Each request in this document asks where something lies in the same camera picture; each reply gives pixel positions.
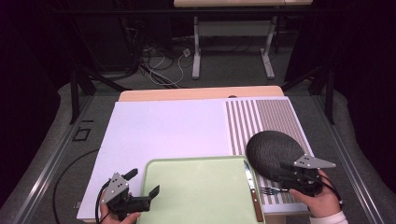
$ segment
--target wooden tabletop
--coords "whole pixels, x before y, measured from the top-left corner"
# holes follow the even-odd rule
[[[175,7],[273,7],[311,5],[313,0],[175,0]]]
[[[217,99],[230,96],[284,96],[284,94],[278,86],[124,91],[120,95],[119,102]]]

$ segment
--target gray carpet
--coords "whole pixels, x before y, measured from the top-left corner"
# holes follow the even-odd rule
[[[281,48],[279,53],[272,55],[272,66],[276,74],[274,80],[265,78],[262,59],[257,51],[261,40],[253,39],[253,44],[248,50],[242,52],[212,52],[203,51],[201,66],[201,77],[199,80],[191,79],[191,58],[183,58],[181,61],[184,79],[179,85],[188,88],[199,87],[222,87],[222,86],[256,86],[256,85],[282,85],[283,77],[286,73],[287,64],[292,51],[293,41],[296,35],[282,35],[280,38]],[[215,38],[207,49],[225,50],[233,49],[232,43],[240,43],[240,39]],[[154,58],[152,65],[155,65],[161,58]],[[178,66],[162,70],[161,73],[172,80],[177,80],[181,75]],[[148,74],[142,75],[139,72],[131,77],[117,81],[124,87],[135,90],[162,89],[153,84]],[[331,126],[323,118],[322,99],[319,96],[309,96],[306,91],[308,82],[304,82],[292,90],[286,92],[295,108],[296,114],[303,126],[304,132],[315,155],[327,161],[337,163],[337,168],[328,170],[327,173],[332,178],[334,184],[339,189],[344,200],[344,211],[349,223],[396,223],[396,215],[392,209],[396,206],[395,195],[383,185],[370,162],[361,154],[359,146],[354,138],[354,131],[347,113],[347,101],[338,92],[334,95],[334,120],[335,125]],[[55,223],[51,209],[53,187],[63,170],[76,158],[86,152],[99,148],[106,126],[110,118],[114,103],[118,100],[119,93],[114,92],[109,87],[100,82],[95,82],[98,92],[93,97],[81,97],[81,102],[86,105],[87,110],[81,115],[80,120],[74,126],[68,125],[71,114],[69,86],[60,89],[62,95],[61,108],[58,111],[46,140],[37,152],[35,159],[22,178],[20,184],[15,188],[7,203],[0,210],[1,223],[13,223],[15,218],[21,215],[30,214],[25,222],[30,223]],[[86,141],[78,141],[84,138],[87,130],[90,130]],[[334,138],[334,130],[342,140],[341,147],[346,148],[348,155],[353,160],[359,175],[364,181],[363,188],[370,193],[371,201],[366,201],[367,197],[356,194],[362,187],[355,185],[353,178],[343,156],[338,148],[340,142]],[[49,177],[49,184],[43,186],[41,194],[36,198],[35,206],[29,212],[21,211],[26,205],[26,199],[31,197],[34,184],[40,180],[46,165],[51,160],[58,148],[64,149],[59,155],[59,164],[53,168],[52,176]],[[56,205],[61,223],[82,223],[76,220],[78,210],[74,208],[76,202],[80,202],[87,187],[96,152],[89,154],[77,161],[64,174],[56,194]],[[374,207],[378,210],[380,218],[373,214],[366,207]],[[307,216],[288,217],[288,223],[307,223]]]

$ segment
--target human hand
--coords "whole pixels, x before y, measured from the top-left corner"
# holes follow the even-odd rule
[[[100,203],[100,223],[101,224],[133,224],[140,217],[141,213],[129,214],[123,221],[119,221],[117,215],[110,212],[106,203]]]
[[[318,172],[320,175],[328,178],[323,171],[318,170]],[[332,184],[326,178],[322,177],[321,180],[325,184],[332,186]],[[325,186],[323,186],[322,192],[317,194],[315,197],[302,194],[296,189],[290,189],[289,193],[293,195],[294,198],[307,205],[314,217],[329,217],[341,212],[340,203],[338,202],[337,196],[335,196],[335,194]]]

